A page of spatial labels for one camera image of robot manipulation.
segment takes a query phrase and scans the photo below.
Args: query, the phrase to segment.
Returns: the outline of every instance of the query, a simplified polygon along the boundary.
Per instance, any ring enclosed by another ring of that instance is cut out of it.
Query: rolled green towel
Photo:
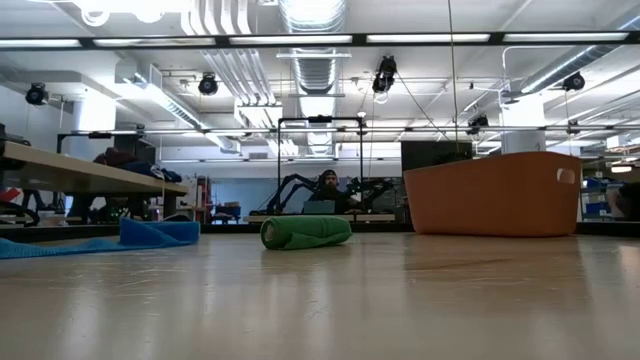
[[[297,250],[337,245],[351,237],[349,222],[335,216],[280,216],[262,224],[262,243],[270,250]]]

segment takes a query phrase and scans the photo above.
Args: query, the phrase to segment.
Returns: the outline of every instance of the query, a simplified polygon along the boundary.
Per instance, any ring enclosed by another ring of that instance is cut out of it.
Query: storage bin
[[[420,234],[563,236],[575,230],[581,161],[526,152],[404,172]]]

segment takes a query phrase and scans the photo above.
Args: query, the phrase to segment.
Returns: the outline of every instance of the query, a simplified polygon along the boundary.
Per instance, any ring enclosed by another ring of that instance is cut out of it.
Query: laptop
[[[325,201],[305,201],[305,214],[333,214],[336,210],[336,202],[333,200]]]

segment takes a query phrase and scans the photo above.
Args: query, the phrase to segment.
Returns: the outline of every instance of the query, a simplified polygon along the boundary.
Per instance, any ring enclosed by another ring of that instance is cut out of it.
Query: man
[[[618,190],[607,192],[607,202],[614,218],[640,221],[640,183],[626,184]]]
[[[338,175],[335,171],[331,169],[325,170],[320,175],[319,184],[320,191],[311,195],[308,201],[334,201],[336,214],[356,212],[358,210],[360,203],[351,197],[345,196],[338,190]]]

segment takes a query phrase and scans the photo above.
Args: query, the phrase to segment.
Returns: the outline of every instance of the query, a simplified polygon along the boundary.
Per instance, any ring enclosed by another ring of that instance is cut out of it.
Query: motion capture camera
[[[393,56],[383,56],[380,66],[378,67],[378,72],[376,73],[376,78],[373,80],[373,85],[371,86],[373,91],[378,94],[388,92],[395,82],[393,77],[396,72],[398,72],[398,66]]]
[[[27,103],[34,106],[43,106],[49,103],[49,93],[45,90],[45,85],[42,83],[31,84],[31,89],[27,91],[25,96]]]
[[[213,73],[205,73],[202,75],[202,81],[198,85],[198,90],[205,96],[214,95],[218,92],[218,83],[216,82],[216,75]]]
[[[569,76],[562,82],[562,89],[564,91],[580,91],[584,89],[586,80],[579,72]]]

